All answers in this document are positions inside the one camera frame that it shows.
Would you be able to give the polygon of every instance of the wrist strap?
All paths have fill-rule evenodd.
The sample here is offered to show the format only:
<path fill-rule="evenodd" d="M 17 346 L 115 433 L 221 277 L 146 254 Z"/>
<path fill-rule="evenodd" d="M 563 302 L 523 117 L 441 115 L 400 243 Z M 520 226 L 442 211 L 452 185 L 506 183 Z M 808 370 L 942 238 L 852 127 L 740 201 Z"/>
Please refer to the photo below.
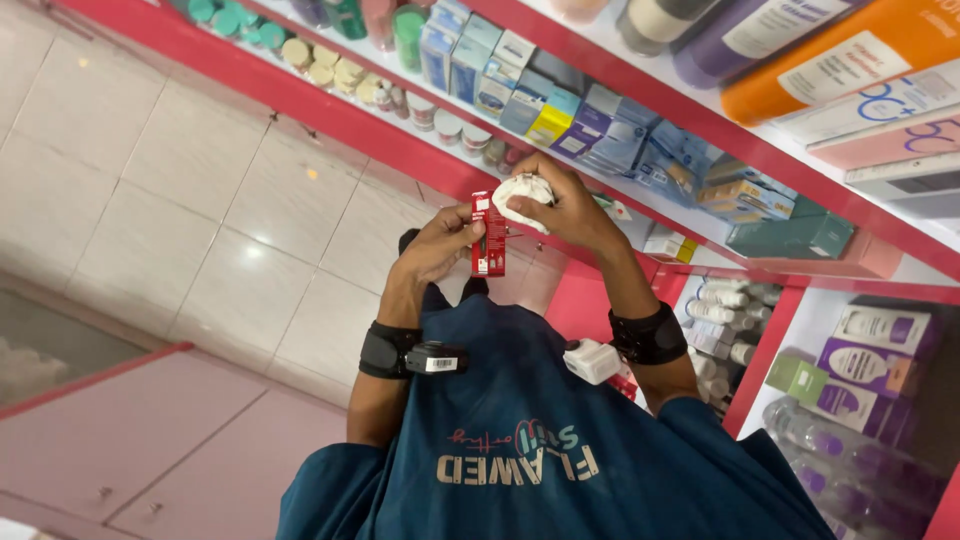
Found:
<path fill-rule="evenodd" d="M 394 328 L 373 321 L 360 352 L 360 371 L 379 379 L 412 378 L 414 374 L 407 370 L 404 358 L 422 339 L 421 329 Z"/>
<path fill-rule="evenodd" d="M 613 328 L 613 345 L 628 361 L 661 365 L 686 353 L 686 338 L 673 308 L 660 302 L 660 309 L 642 319 L 624 319 L 608 313 Z"/>

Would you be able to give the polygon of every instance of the hand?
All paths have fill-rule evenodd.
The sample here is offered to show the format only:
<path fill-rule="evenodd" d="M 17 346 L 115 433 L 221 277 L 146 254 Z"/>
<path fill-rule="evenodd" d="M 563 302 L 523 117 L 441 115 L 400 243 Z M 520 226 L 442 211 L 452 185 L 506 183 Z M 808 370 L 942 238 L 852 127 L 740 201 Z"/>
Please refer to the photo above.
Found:
<path fill-rule="evenodd" d="M 508 209 L 541 222 L 560 239 L 594 252 L 619 247 L 627 242 L 626 236 L 593 200 L 576 173 L 563 171 L 551 158 L 540 152 L 514 167 L 514 176 L 520 173 L 539 174 L 547 180 L 556 202 L 549 207 L 529 197 L 514 196 L 507 201 Z"/>
<path fill-rule="evenodd" d="M 483 221 L 470 223 L 470 203 L 441 209 L 410 242 L 390 273 L 426 286 L 442 278 L 457 260 L 469 257 L 470 246 L 483 237 Z"/>

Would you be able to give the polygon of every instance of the person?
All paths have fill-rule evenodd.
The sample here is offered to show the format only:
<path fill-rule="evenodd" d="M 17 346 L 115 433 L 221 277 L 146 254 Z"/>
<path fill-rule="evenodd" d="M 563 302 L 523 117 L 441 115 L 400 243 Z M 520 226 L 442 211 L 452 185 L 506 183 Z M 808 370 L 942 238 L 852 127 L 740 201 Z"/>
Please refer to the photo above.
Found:
<path fill-rule="evenodd" d="M 833 538 L 766 432 L 734 441 L 701 400 L 672 309 L 582 182 L 542 154 L 520 172 L 543 176 L 556 202 L 508 207 L 593 252 L 653 416 L 571 373 L 564 339 L 536 313 L 476 284 L 456 307 L 438 299 L 433 281 L 484 234 L 469 205 L 442 209 L 401 245 L 347 442 L 306 458 L 276 538 Z M 426 339 L 465 347 L 469 368 L 407 372 L 395 356 Z M 384 341 L 396 353 L 378 362 L 368 344 Z"/>

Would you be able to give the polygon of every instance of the tiled floor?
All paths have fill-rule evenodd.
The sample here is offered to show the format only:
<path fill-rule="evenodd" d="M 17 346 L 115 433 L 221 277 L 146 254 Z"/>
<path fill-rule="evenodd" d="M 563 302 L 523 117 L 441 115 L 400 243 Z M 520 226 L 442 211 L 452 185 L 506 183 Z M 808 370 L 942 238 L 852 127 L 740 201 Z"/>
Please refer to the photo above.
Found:
<path fill-rule="evenodd" d="M 453 201 L 11 0 L 0 39 L 0 269 L 345 405 L 397 239 Z M 509 246 L 492 299 L 543 313 L 565 257 Z"/>

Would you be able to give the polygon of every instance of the tissue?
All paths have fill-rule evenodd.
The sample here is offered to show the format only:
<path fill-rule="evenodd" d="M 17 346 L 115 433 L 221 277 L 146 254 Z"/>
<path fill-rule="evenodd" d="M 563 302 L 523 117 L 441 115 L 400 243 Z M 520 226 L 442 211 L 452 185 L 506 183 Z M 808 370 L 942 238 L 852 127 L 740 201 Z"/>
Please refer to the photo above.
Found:
<path fill-rule="evenodd" d="M 544 234 L 550 234 L 550 231 L 539 221 L 534 221 L 529 217 L 524 217 L 515 211 L 507 208 L 507 201 L 514 195 L 530 197 L 531 199 L 552 205 L 554 203 L 553 189 L 550 183 L 542 177 L 532 173 L 520 173 L 513 178 L 508 178 L 500 184 L 500 187 L 493 192 L 493 205 L 503 217 L 511 221 L 516 221 L 522 225 L 529 225 Z"/>

